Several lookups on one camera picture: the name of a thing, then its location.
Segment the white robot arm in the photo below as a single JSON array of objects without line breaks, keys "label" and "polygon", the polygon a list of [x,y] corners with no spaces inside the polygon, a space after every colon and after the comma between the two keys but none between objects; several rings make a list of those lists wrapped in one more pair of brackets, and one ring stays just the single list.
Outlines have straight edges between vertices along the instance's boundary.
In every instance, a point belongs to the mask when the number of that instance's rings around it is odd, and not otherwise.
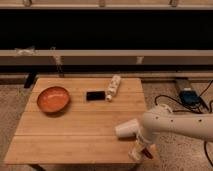
[{"label": "white robot arm", "polygon": [[159,104],[144,112],[140,119],[132,119],[115,127],[118,138],[136,137],[129,156],[140,162],[160,132],[171,132],[213,142],[213,114],[175,115],[166,104]]}]

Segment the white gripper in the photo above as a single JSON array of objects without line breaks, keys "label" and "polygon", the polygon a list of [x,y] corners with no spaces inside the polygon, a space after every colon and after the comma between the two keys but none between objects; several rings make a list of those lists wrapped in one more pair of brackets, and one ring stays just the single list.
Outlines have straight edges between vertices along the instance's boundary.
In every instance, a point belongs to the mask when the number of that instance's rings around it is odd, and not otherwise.
[{"label": "white gripper", "polygon": [[147,144],[136,140],[132,150],[130,151],[130,157],[136,162],[140,162],[142,160],[142,151],[147,147]]}]

